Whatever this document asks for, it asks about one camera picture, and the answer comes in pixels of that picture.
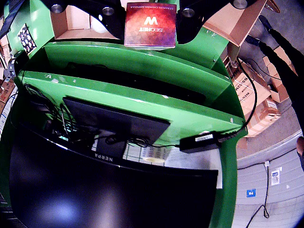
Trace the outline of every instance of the monitor stand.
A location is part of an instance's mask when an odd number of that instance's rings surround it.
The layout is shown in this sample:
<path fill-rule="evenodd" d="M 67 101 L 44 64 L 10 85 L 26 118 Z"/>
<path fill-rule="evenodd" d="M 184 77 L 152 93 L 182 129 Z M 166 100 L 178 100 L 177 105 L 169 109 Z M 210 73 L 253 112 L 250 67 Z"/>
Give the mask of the monitor stand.
<path fill-rule="evenodd" d="M 109 136 L 115 133 L 102 130 L 99 137 Z M 109 157 L 123 158 L 123 154 L 127 145 L 127 142 L 116 142 L 114 144 L 107 144 L 106 138 L 99 138 L 97 142 L 96 152 L 103 155 L 108 155 Z"/>

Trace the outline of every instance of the sticker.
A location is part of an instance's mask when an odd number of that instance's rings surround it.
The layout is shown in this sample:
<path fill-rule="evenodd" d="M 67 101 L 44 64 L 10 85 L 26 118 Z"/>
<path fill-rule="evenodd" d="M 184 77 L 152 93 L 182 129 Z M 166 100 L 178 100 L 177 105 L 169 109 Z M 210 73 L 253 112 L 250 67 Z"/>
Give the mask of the sticker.
<path fill-rule="evenodd" d="M 274 102 L 266 100 L 269 108 L 274 108 L 277 110 L 277 106 Z"/>
<path fill-rule="evenodd" d="M 271 172 L 271 186 L 280 183 L 280 170 L 275 170 Z"/>
<path fill-rule="evenodd" d="M 24 24 L 21 30 L 18 33 L 18 38 L 25 50 L 25 52 L 29 55 L 33 50 L 36 49 L 36 44 L 33 41 L 33 38 L 28 30 L 26 24 Z"/>
<path fill-rule="evenodd" d="M 207 140 L 207 139 L 213 139 L 213 135 L 208 134 L 208 135 L 204 135 L 204 136 L 201 136 L 201 137 L 197 137 L 197 138 L 195 138 L 195 141 L 200 142 L 200 141 L 204 141 L 204 140 Z"/>
<path fill-rule="evenodd" d="M 247 190 L 247 198 L 255 197 L 255 196 L 256 196 L 256 189 Z"/>

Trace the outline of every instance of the concrete floor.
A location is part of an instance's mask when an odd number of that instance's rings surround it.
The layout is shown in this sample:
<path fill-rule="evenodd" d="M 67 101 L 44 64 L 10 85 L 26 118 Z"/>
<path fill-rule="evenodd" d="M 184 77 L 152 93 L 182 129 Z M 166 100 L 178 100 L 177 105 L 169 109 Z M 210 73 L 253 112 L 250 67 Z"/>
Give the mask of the concrete floor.
<path fill-rule="evenodd" d="M 272 27 L 280 32 L 296 49 L 304 54 L 304 0 L 275 0 L 281 13 L 274 13 L 263 9 L 262 14 L 269 20 Z M 250 35 L 267 43 L 272 49 L 278 47 L 277 42 L 266 32 L 264 26 L 258 20 L 250 31 Z M 268 72 L 263 62 L 264 54 L 256 46 L 246 42 L 240 49 L 241 59 L 252 58 L 259 66 Z M 270 77 L 261 72 L 255 63 L 249 63 L 270 84 Z M 300 130 L 299 122 L 291 107 L 290 99 L 278 104 L 282 117 L 268 129 L 254 138 L 248 138 L 247 149 L 237 148 L 237 158 L 242 158 L 266 149 Z"/>

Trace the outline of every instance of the person's leg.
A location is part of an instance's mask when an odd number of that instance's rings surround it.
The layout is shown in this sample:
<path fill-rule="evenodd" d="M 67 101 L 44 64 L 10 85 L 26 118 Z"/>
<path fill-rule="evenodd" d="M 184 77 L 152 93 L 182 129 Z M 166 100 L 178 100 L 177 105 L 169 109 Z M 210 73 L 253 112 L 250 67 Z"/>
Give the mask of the person's leg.
<path fill-rule="evenodd" d="M 304 152 L 304 138 L 301 136 L 296 141 L 296 151 L 299 155 L 300 162 L 302 169 L 304 171 L 304 158 L 303 158 L 303 152 Z"/>
<path fill-rule="evenodd" d="M 295 49 L 279 32 L 274 29 L 270 29 L 269 33 L 277 41 L 277 43 L 284 49 L 289 59 L 295 67 L 295 71 L 298 76 L 304 80 L 304 55 Z"/>
<path fill-rule="evenodd" d="M 277 41 L 277 43 L 284 49 L 285 53 L 288 55 L 289 59 L 295 67 L 295 71 L 304 81 L 304 69 L 302 64 L 304 62 L 303 54 L 295 49 L 287 39 L 285 39 L 279 32 L 275 31 L 270 25 L 269 21 L 263 15 L 258 16 L 260 22 L 264 25 L 267 32 L 269 32 L 272 37 Z"/>
<path fill-rule="evenodd" d="M 275 65 L 291 101 L 296 100 L 298 91 L 302 90 L 303 88 L 303 84 L 300 82 L 299 77 L 290 69 L 284 60 L 279 58 L 271 47 L 267 46 L 261 41 L 259 42 L 258 46 L 264 55 L 269 58 L 269 61 Z"/>

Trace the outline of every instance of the label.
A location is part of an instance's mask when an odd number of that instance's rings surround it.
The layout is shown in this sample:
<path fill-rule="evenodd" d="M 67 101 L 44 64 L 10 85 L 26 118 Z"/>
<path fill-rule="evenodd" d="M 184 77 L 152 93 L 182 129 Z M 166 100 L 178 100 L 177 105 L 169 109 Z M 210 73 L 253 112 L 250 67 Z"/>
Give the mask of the label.
<path fill-rule="evenodd" d="M 277 106 L 274 102 L 266 100 L 269 108 L 274 108 L 277 110 Z"/>
<path fill-rule="evenodd" d="M 271 186 L 280 183 L 280 170 L 275 170 L 271 172 Z"/>
<path fill-rule="evenodd" d="M 204 135 L 204 136 L 201 136 L 201 137 L 197 137 L 197 138 L 195 138 L 195 141 L 200 142 L 200 141 L 204 141 L 204 140 L 207 140 L 207 139 L 213 139 L 213 135 L 212 134 L 207 134 L 207 135 Z"/>
<path fill-rule="evenodd" d="M 256 196 L 256 189 L 247 190 L 247 198 L 255 197 L 255 196 Z"/>
<path fill-rule="evenodd" d="M 128 2 L 124 45 L 139 49 L 174 48 L 176 5 Z"/>

